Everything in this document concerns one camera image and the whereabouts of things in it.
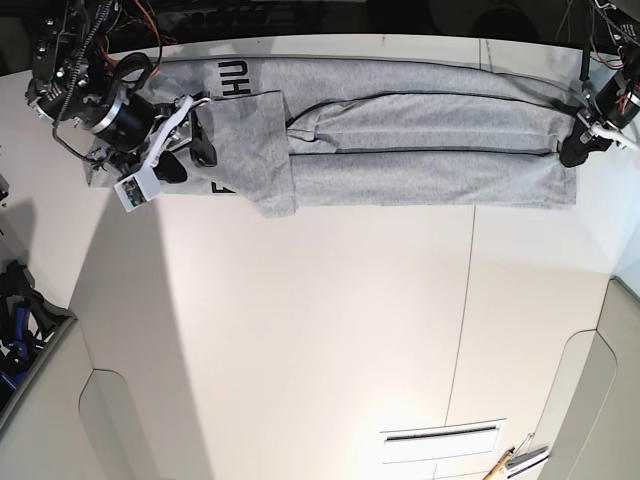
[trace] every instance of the red wire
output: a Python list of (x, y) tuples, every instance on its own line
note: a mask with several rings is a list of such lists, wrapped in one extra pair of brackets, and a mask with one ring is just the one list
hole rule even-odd
[[(153, 20), (151, 18), (151, 15), (149, 15), (149, 12), (147, 12), (144, 9), (144, 7), (142, 6), (142, 4), (140, 3), (139, 0), (133, 0), (133, 1), (138, 6), (140, 11), (143, 13), (145, 18), (147, 19), (147, 23), (149, 24), (149, 28), (151, 29), (153, 34), (156, 36), (156, 39), (158, 40), (158, 48), (160, 48), (160, 46), (162, 45), (162, 39), (160, 38), (160, 33), (158, 33), (158, 29), (156, 28), (156, 24), (153, 22)], [(161, 64), (162, 64), (162, 58), (158, 58), (158, 65), (156, 65), (156, 68), (154, 68), (153, 71), (151, 72), (151, 75), (149, 75), (149, 80), (151, 80), (153, 77), (156, 76), (156, 74), (158, 73), (158, 70), (160, 70), (160, 65)]]

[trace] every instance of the cable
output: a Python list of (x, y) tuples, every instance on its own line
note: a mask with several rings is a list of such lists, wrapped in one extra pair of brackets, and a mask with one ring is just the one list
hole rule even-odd
[(53, 122), (53, 129), (51, 130), (51, 136), (53, 137), (53, 139), (56, 142), (58, 142), (60, 145), (62, 145), (69, 153), (78, 157), (83, 162), (90, 163), (94, 166), (96, 165), (95, 161), (85, 157), (81, 153), (78, 153), (69, 144), (67, 144), (64, 140), (62, 140), (58, 136), (58, 126), (60, 125), (60, 122), (62, 121), (62, 117), (66, 113), (67, 108), (69, 108), (69, 104), (71, 103), (71, 98), (73, 97), (73, 93), (76, 90), (76, 86), (78, 84), (78, 76), (80, 75), (80, 66), (82, 64), (82, 59), (84, 58), (84, 54), (87, 51), (87, 48), (89, 47), (89, 45), (91, 44), (93, 37), (95, 36), (97, 31), (100, 29), (100, 26), (109, 15), (112, 3), (113, 3), (113, 0), (106, 0), (106, 2), (104, 4), (101, 4), (99, 7), (96, 22), (93, 24), (93, 26), (89, 30), (89, 33), (85, 37), (84, 42), (82, 43), (82, 47), (78, 52), (76, 63), (74, 64), (73, 70), (71, 71), (71, 74), (69, 77), (69, 90), (67, 90), (67, 96), (65, 97), (64, 102), (62, 103), (62, 108), (60, 109), (60, 113), (58, 113), (58, 116)]
[(607, 60), (605, 60), (604, 58), (602, 58), (602, 56), (600, 55), (600, 53), (598, 53), (598, 50), (596, 49), (596, 44), (594, 43), (593, 38), (591, 38), (591, 49), (593, 50), (593, 53), (595, 53), (596, 57), (597, 57), (597, 58), (594, 58), (594, 60), (596, 62), (602, 63), (608, 69), (610, 69), (610, 70), (622, 70), (624, 68), (624, 64), (614, 65), (614, 64), (608, 62)]
[(622, 30), (618, 25), (616, 25), (615, 22), (609, 18), (609, 15), (607, 15), (607, 13), (600, 8), (600, 6), (598, 5), (598, 2), (596, 2), (596, 0), (590, 0), (590, 1), (591, 1), (591, 4), (593, 5), (594, 10), (596, 12), (598, 12), (598, 15), (600, 15), (602, 18), (604, 18), (605, 22), (607, 22), (608, 25), (613, 27), (613, 29), (616, 30), (620, 35), (622, 35), (623, 38), (627, 39), (627, 41), (629, 41), (629, 42), (637, 45), (638, 47), (640, 47), (640, 42), (638, 40), (636, 40), (635, 38), (633, 38), (632, 36), (630, 36), (624, 30)]
[[(573, 6), (573, 2), (575, 0), (567, 0), (567, 9), (564, 12), (564, 16), (562, 17), (562, 21), (560, 22), (560, 25), (558, 26), (558, 30), (556, 30), (556, 42), (559, 40), (560, 38), (560, 32), (562, 32), (562, 27), (564, 27), (564, 24), (567, 23), (567, 20), (569, 20), (569, 13), (571, 12), (571, 7)], [(569, 41), (571, 39), (571, 26), (570, 24), (568, 25), (568, 39), (567, 41)]]
[(598, 52), (598, 49), (596, 48), (596, 43), (593, 39), (593, 35), (595, 32), (596, 16), (593, 14), (593, 11), (594, 11), (594, 7), (592, 5), (591, 6), (591, 37), (589, 38), (589, 42), (591, 43), (591, 50), (593, 51), (593, 53), (595, 53), (596, 58), (593, 58), (593, 57), (591, 58), (593, 58), (596, 62), (603, 64), (609, 70), (622, 70), (624, 68), (624, 62), (622, 61), (622, 58), (620, 58), (620, 65), (614, 65), (608, 62), (607, 60), (605, 60), (604, 58), (602, 58), (602, 56)]
[(149, 12), (147, 12), (144, 9), (142, 4), (140, 3), (140, 0), (133, 0), (133, 2), (136, 4), (136, 6), (140, 9), (142, 14), (147, 19), (147, 22), (149, 23), (149, 28), (151, 29), (153, 34), (156, 36), (156, 39), (158, 40), (158, 60), (156, 61), (156, 66), (151, 72), (151, 75), (149, 75), (148, 80), (151, 80), (153, 77), (157, 75), (158, 71), (160, 70), (160, 65), (162, 64), (162, 39), (160, 38), (160, 33), (158, 32), (158, 28), (155, 22), (151, 18), (151, 15), (149, 15)]

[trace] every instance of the black wire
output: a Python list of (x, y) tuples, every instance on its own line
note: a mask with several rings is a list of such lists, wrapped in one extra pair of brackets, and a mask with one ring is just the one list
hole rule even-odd
[(622, 35), (623, 38), (626, 38), (627, 41), (634, 43), (635, 45), (640, 47), (640, 42), (635, 38), (633, 38), (632, 36), (630, 36), (624, 30), (622, 30), (618, 25), (616, 25), (615, 22), (609, 18), (609, 15), (607, 15), (607, 13), (598, 6), (598, 3), (596, 2), (596, 0), (591, 0), (591, 4), (593, 5), (594, 10), (598, 12), (598, 15), (604, 18), (605, 22), (607, 22), (611, 27), (613, 27), (614, 30), (617, 30), (617, 32), (620, 35)]
[(149, 9), (149, 16), (151, 17), (151, 20), (156, 27), (156, 32), (158, 32), (158, 59), (156, 60), (156, 64), (153, 66), (153, 69), (155, 70), (160, 66), (160, 63), (162, 63), (162, 35), (160, 34), (160, 27), (158, 26), (158, 17), (156, 15), (156, 12), (153, 10), (153, 7), (151, 6), (151, 3), (149, 2), (149, 0), (144, 0), (144, 3), (147, 4), (147, 8)]
[(113, 3), (113, 0), (107, 0), (104, 4), (101, 4), (99, 7), (99, 13), (97, 15), (96, 22), (93, 24), (93, 26), (89, 30), (89, 33), (85, 37), (82, 47), (78, 52), (76, 63), (73, 66), (73, 70), (71, 71), (71, 75), (69, 79), (69, 89), (67, 90), (67, 95), (64, 99), (64, 102), (62, 103), (62, 108), (60, 109), (58, 116), (53, 122), (53, 129), (51, 131), (51, 136), (53, 137), (53, 139), (56, 142), (58, 142), (60, 145), (62, 145), (65, 148), (65, 150), (67, 150), (69, 153), (79, 158), (80, 160), (90, 163), (94, 166), (96, 165), (97, 162), (77, 152), (68, 143), (66, 143), (64, 140), (62, 140), (58, 136), (58, 126), (60, 125), (60, 122), (62, 121), (62, 117), (66, 113), (67, 108), (69, 108), (69, 104), (71, 103), (71, 98), (73, 97), (76, 86), (78, 84), (78, 76), (80, 75), (80, 66), (82, 63), (82, 59), (84, 58), (84, 54), (87, 51), (87, 48), (89, 47), (89, 45), (91, 44), (93, 37), (95, 36), (98, 29), (100, 28), (100, 25), (102, 25), (102, 23), (106, 20), (107, 16), (109, 15), (112, 3)]

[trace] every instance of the black seam line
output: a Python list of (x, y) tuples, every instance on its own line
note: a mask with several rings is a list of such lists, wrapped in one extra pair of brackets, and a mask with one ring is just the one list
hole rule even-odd
[(451, 391), (449, 393), (449, 403), (447, 404), (447, 413), (444, 417), (444, 425), (447, 425), (449, 420), (449, 409), (451, 408), (451, 399), (453, 398), (453, 388), (456, 383), (456, 373), (458, 370), (458, 360), (460, 358), (460, 346), (462, 344), (462, 332), (464, 330), (464, 317), (467, 313), (467, 298), (469, 296), (469, 280), (471, 279), (471, 259), (473, 257), (473, 237), (476, 231), (476, 209), (473, 207), (473, 222), (471, 225), (471, 246), (469, 247), (469, 266), (467, 267), (467, 285), (464, 290), (464, 306), (462, 307), (462, 321), (460, 322), (460, 335), (458, 336), (458, 350), (456, 351), (456, 363), (453, 367), (453, 380), (451, 380)]
[(562, 103), (560, 100), (558, 100), (558, 105), (562, 105), (562, 108), (566, 109), (566, 111), (562, 111), (559, 108), (556, 108), (556, 107), (553, 107), (553, 106), (541, 105), (539, 103), (528, 102), (526, 100), (520, 100), (520, 99), (517, 99), (517, 98), (502, 97), (500, 95), (482, 95), (480, 93), (455, 93), (455, 92), (445, 92), (445, 91), (439, 91), (439, 90), (433, 90), (433, 91), (407, 90), (407, 91), (402, 91), (402, 92), (380, 92), (380, 93), (376, 93), (376, 94), (373, 94), (373, 95), (368, 95), (368, 96), (365, 96), (365, 97), (351, 98), (351, 99), (346, 99), (346, 100), (327, 100), (327, 101), (324, 101), (324, 102), (316, 103), (315, 105), (311, 105), (307, 109), (303, 110), (300, 114), (296, 115), (295, 117), (287, 120), (285, 126), (287, 128), (289, 128), (291, 125), (293, 125), (295, 122), (300, 120), (305, 115), (308, 115), (309, 113), (311, 113), (311, 112), (313, 112), (315, 110), (318, 110), (320, 108), (323, 108), (323, 107), (326, 107), (326, 106), (329, 106), (329, 105), (340, 105), (340, 104), (343, 104), (343, 103), (359, 102), (359, 101), (363, 101), (363, 100), (374, 100), (376, 98), (393, 96), (393, 95), (443, 95), (443, 96), (446, 95), (446, 96), (454, 96), (454, 97), (491, 98), (491, 99), (494, 99), (494, 100), (502, 100), (502, 101), (506, 101), (506, 102), (524, 103), (524, 104), (527, 104), (527, 105), (532, 105), (532, 106), (543, 108), (543, 109), (546, 109), (546, 110), (551, 110), (553, 112), (561, 113), (561, 114), (564, 114), (564, 115), (567, 115), (567, 116), (570, 116), (570, 117), (575, 116), (575, 114), (578, 112), (578, 110), (580, 110), (580, 108), (566, 105), (566, 104)]
[(461, 147), (451, 147), (450, 149), (447, 148), (424, 148), (424, 147), (418, 147), (416, 149), (393, 149), (393, 150), (367, 150), (367, 151), (362, 151), (362, 150), (358, 150), (358, 151), (348, 151), (348, 150), (337, 150), (333, 153), (322, 153), (322, 152), (318, 152), (318, 153), (311, 153), (311, 152), (305, 152), (305, 153), (291, 153), (289, 154), (290, 157), (313, 157), (313, 156), (332, 156), (332, 157), (337, 157), (339, 155), (372, 155), (372, 154), (385, 154), (385, 153), (458, 153), (458, 154), (465, 154), (465, 153), (493, 153), (493, 154), (500, 154), (500, 155), (529, 155), (529, 156), (533, 156), (533, 157), (546, 157), (548, 155), (558, 155), (558, 152), (554, 152), (549, 150), (548, 152), (530, 152), (530, 151), (522, 151), (522, 152), (508, 152), (508, 151), (499, 151), (499, 150), (481, 150), (481, 149), (465, 149), (465, 148), (461, 148)]

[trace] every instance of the white table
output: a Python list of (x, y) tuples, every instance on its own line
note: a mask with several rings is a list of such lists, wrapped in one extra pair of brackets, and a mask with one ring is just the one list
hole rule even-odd
[[(443, 61), (575, 86), (580, 52), (488, 45), (491, 65), (484, 40), (443, 37), (166, 51)], [(240, 197), (166, 195), (125, 215), (84, 186), (24, 105), (27, 80), (0, 79), (11, 107), (0, 113), (0, 173), (12, 184), (2, 221), (31, 245), (30, 268), (58, 303), (85, 262), (72, 308), (91, 361), (129, 382), (164, 478), (375, 478), (385, 474), (376, 432), (445, 423), (508, 418), (499, 450), (519, 443), (565, 343), (595, 327), (638, 219), (633, 159), (614, 149), (581, 167), (569, 211), (334, 207), (265, 220)], [(481, 478), (496, 457), (414, 465), (415, 478)]]

